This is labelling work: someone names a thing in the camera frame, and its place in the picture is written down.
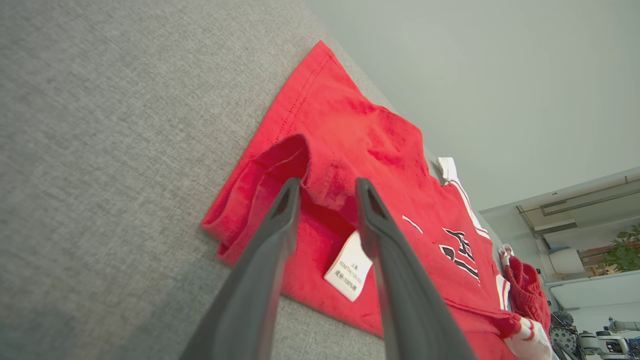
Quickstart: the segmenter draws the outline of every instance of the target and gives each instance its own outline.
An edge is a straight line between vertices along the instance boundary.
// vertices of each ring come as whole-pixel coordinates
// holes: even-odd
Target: white care label
[[[371,260],[362,250],[360,233],[354,231],[344,243],[340,254],[324,275],[324,279],[353,302],[362,292],[371,264]]]

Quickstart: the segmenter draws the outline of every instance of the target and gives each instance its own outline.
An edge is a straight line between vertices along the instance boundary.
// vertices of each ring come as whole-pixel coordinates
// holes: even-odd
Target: red jersey
[[[354,302],[323,279],[356,230],[355,182],[367,177],[478,358],[514,359],[518,350],[509,339],[533,339],[535,326],[504,310],[507,282],[493,244],[470,210],[453,162],[443,159],[441,166],[445,185],[429,175],[420,129],[369,102],[320,42],[276,97],[202,226],[219,239],[219,257],[233,265],[283,183],[300,177],[298,245],[282,293],[382,336],[373,271]]]

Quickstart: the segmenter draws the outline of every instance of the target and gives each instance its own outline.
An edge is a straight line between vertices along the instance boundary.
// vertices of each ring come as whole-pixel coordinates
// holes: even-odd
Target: sofa
[[[230,272],[202,217],[319,40],[392,108],[303,2],[4,1],[0,358],[177,359]],[[280,299],[272,359],[383,358]]]

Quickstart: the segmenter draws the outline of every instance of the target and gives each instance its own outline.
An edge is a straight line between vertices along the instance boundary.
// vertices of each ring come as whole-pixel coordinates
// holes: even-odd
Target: gear
[[[554,311],[551,313],[551,325],[557,327],[570,327],[573,325],[573,316],[566,311]]]
[[[578,347],[575,337],[566,329],[554,327],[549,331],[549,335],[551,337],[551,341],[558,343],[558,345],[564,347],[571,353],[574,353],[575,349]]]

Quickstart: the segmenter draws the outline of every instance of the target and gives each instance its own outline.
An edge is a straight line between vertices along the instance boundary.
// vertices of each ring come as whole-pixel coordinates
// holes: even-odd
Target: potted plant
[[[617,265],[620,272],[640,270],[639,225],[633,225],[631,231],[618,233],[618,239],[612,241],[612,249],[605,257],[607,266]]]

